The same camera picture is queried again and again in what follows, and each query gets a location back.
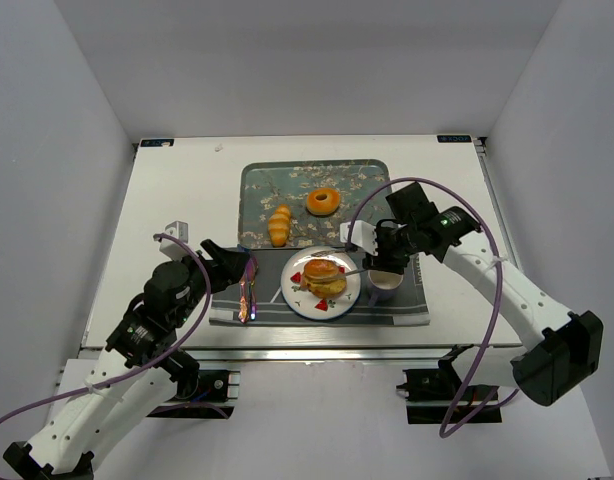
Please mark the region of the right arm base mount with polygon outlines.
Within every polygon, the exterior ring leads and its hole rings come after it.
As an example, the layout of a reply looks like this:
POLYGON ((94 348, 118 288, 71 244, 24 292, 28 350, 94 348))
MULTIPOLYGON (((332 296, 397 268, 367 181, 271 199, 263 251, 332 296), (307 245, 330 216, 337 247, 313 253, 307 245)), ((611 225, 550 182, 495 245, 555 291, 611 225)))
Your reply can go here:
MULTIPOLYGON (((441 425, 443 418, 453 398, 462 384, 463 377, 450 369, 456 358, 467 357, 465 370, 473 362, 467 353, 475 354, 478 347, 473 344, 455 345, 449 350, 429 351, 429 355, 406 359, 403 380, 396 385, 395 392, 405 401, 407 422, 410 425, 441 425)), ((454 407, 447 429, 468 417, 484 400, 493 387, 484 384, 468 386, 454 407)), ((469 424, 499 424, 502 423, 501 407, 498 393, 490 401, 468 419, 469 424)))

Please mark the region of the round sesame bun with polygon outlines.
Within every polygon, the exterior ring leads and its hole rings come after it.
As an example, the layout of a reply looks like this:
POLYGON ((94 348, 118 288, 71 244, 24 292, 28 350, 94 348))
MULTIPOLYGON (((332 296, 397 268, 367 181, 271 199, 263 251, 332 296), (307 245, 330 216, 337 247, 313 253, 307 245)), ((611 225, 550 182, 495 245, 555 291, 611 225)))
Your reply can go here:
POLYGON ((332 260, 314 258, 304 265, 303 274, 313 282, 328 282, 340 273, 339 266, 332 260))

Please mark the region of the brown bread slice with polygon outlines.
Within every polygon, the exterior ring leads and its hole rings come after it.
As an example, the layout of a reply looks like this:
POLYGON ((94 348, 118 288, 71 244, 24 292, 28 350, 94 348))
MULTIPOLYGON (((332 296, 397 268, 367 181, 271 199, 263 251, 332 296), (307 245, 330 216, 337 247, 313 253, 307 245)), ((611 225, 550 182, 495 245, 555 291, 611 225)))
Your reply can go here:
POLYGON ((304 274, 301 287, 321 299, 334 298, 343 293, 347 287, 345 276, 314 277, 304 274))

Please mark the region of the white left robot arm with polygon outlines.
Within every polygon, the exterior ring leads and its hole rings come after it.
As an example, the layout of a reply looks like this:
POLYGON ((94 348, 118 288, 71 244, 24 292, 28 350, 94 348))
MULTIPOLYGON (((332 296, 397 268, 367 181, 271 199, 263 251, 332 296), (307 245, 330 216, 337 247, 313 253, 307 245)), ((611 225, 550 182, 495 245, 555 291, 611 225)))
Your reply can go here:
POLYGON ((123 314, 83 385, 26 442, 14 442, 5 462, 23 479, 90 479, 111 449, 168 400, 196 406, 208 393, 198 362, 182 350, 177 330, 212 295, 237 284, 250 256, 211 240, 191 250, 159 234, 168 261, 158 265, 123 314))

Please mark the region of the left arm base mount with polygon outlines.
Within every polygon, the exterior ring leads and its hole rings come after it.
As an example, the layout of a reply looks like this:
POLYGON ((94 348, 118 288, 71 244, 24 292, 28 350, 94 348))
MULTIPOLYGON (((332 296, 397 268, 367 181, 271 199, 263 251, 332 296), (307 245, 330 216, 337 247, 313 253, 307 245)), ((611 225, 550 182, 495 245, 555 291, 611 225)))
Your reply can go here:
POLYGON ((202 367, 177 350, 152 370, 165 373, 173 394, 147 414, 148 418, 229 419, 239 396, 241 372, 230 367, 202 367))

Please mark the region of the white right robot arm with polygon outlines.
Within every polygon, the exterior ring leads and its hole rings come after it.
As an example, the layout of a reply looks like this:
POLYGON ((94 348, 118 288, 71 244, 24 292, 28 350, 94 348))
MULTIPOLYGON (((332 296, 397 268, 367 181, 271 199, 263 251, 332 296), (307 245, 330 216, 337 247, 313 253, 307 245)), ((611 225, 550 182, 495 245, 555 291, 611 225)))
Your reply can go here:
POLYGON ((593 312, 574 313, 505 260, 466 200, 439 211, 422 180, 400 183, 386 198, 391 218, 377 223, 376 244, 364 249, 365 269, 400 273, 411 256, 425 254, 461 276, 518 336, 524 350, 508 362, 512 384, 541 406, 554 404, 597 370, 604 326, 593 312))

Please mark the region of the metal serving tongs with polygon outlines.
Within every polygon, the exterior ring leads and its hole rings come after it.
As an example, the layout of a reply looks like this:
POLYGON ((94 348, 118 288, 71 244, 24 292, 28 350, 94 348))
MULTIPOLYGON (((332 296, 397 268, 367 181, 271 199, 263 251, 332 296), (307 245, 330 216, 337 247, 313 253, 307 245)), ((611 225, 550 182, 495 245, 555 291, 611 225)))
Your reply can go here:
POLYGON ((312 259, 325 259, 334 261, 342 270, 337 274, 338 277, 349 277, 360 275, 369 271, 368 268, 356 264, 343 249, 324 249, 314 251, 309 254, 312 259))

